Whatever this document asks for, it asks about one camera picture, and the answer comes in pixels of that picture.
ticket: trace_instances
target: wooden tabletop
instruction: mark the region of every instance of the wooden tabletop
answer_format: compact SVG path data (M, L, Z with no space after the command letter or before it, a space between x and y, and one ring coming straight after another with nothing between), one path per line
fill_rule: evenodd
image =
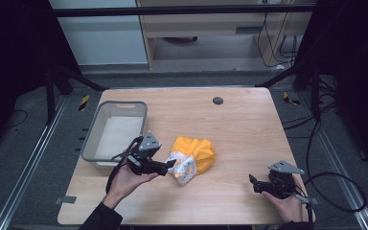
M223 104L214 104L215 97ZM217 156L212 168L185 186L170 174L140 186L115 209L124 217L122 224L281 223L274 207L253 192L248 179L252 173L268 181L267 166L279 160L296 165L267 89L111 89L103 92L100 103L104 101L147 104L146 130L162 143L153 160L164 162L178 136L209 139ZM80 158L67 191L76 202L61 205L58 222L82 224L104 197L109 174L110 170L96 169Z

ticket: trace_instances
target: black sleeve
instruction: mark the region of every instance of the black sleeve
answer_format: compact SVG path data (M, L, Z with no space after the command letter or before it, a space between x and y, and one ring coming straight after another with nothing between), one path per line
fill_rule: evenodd
M80 230L117 230L121 222L122 216L101 202L82 224Z
M311 224L308 222L288 222L283 224L277 230L313 230Z

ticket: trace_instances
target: cloth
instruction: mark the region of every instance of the cloth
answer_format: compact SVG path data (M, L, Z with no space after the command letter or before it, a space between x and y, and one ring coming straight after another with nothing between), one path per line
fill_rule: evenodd
M313 230L313 227L309 222L294 222L290 221L283 224L277 230Z
M118 230L121 222L122 216L101 202L79 229Z
M117 230L121 222L122 216L101 202L79 230ZM311 225L308 222L291 221L282 225L278 230L306 230L310 227Z
M177 137L166 162L176 160L168 173L174 175L178 183L187 184L195 175L206 172L216 161L215 149L207 139Z

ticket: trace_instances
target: human hand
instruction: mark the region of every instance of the human hand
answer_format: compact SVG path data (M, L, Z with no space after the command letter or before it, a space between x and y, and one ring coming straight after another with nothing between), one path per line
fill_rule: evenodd
M153 180L158 174L135 174L126 164L118 170L112 180L109 192L103 197L103 204L110 209L115 209L119 202L129 196L139 185Z
M298 188L301 188L300 183L294 177L295 184ZM262 196L264 196L268 201L270 201L277 210L280 218L284 222L302 222L303 221L303 204L294 195L291 195L285 199L279 199L274 195L263 191Z

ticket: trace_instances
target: yellow cloth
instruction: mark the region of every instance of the yellow cloth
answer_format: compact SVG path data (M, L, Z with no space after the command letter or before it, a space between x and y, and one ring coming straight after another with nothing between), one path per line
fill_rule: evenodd
M207 171L216 161L215 149L211 141L198 140L189 137L177 137L172 145L172 152L179 151L186 156L192 156L196 163L196 174Z

